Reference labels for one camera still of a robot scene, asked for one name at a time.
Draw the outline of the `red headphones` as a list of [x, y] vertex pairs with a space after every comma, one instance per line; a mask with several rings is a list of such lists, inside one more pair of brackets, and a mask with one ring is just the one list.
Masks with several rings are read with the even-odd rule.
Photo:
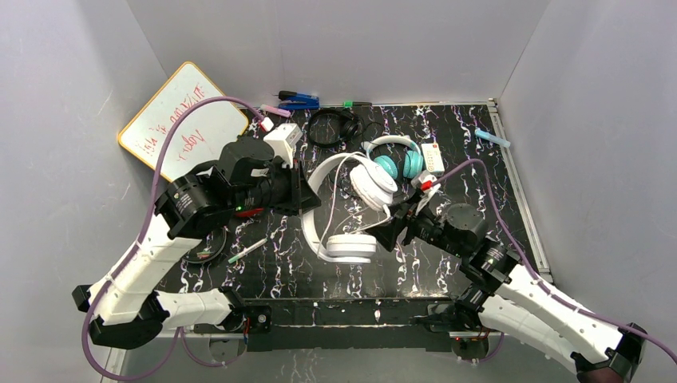
[[253, 208], [251, 210], [246, 210], [246, 211], [238, 211], [235, 213], [235, 217], [241, 218], [241, 219], [248, 219], [251, 217], [256, 217], [259, 215], [262, 215], [264, 213], [265, 209], [262, 207], [258, 208]]

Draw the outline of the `small white labelled box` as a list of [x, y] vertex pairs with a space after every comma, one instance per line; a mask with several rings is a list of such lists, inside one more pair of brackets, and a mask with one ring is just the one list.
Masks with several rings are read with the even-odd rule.
[[441, 156], [440, 145], [424, 143], [421, 144], [421, 150], [426, 170], [434, 176], [442, 176], [445, 173], [445, 164]]

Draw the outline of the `small black headphones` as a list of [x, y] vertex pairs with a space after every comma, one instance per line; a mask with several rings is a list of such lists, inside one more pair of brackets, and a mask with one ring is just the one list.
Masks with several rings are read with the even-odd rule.
[[319, 109], [314, 112], [306, 125], [307, 142], [321, 149], [338, 149], [344, 144], [358, 150], [369, 139], [365, 138], [370, 128], [384, 128], [382, 122], [366, 122], [349, 109]]

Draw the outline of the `black and white headphones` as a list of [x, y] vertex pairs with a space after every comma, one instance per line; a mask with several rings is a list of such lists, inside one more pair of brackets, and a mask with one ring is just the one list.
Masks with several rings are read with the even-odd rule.
[[217, 228], [209, 233], [198, 246], [186, 252], [182, 259], [189, 264], [204, 264], [216, 259], [228, 242], [228, 228]]

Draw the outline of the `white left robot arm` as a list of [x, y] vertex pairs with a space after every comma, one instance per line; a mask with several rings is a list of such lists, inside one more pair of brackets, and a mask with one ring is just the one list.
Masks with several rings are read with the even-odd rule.
[[210, 233], [245, 211], [300, 215], [321, 204], [286, 139], [241, 136], [157, 196], [141, 236], [99, 282], [73, 291], [88, 314], [85, 341], [135, 349], [162, 330], [196, 324], [234, 328], [250, 313], [229, 287], [171, 294], [156, 285]]

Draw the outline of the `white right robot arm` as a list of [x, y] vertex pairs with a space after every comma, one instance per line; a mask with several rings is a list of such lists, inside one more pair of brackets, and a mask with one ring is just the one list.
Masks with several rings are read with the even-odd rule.
[[488, 238], [488, 225], [468, 204], [453, 205], [447, 215], [413, 203], [397, 205], [387, 222], [368, 229], [392, 251], [420, 239], [461, 260], [469, 287], [453, 307], [431, 311], [428, 323], [452, 322], [469, 329], [507, 333], [558, 360], [580, 382], [629, 382], [643, 358], [645, 341], [634, 323], [621, 328], [583, 314], [570, 298], [557, 301], [555, 288], [529, 274], [519, 255]]

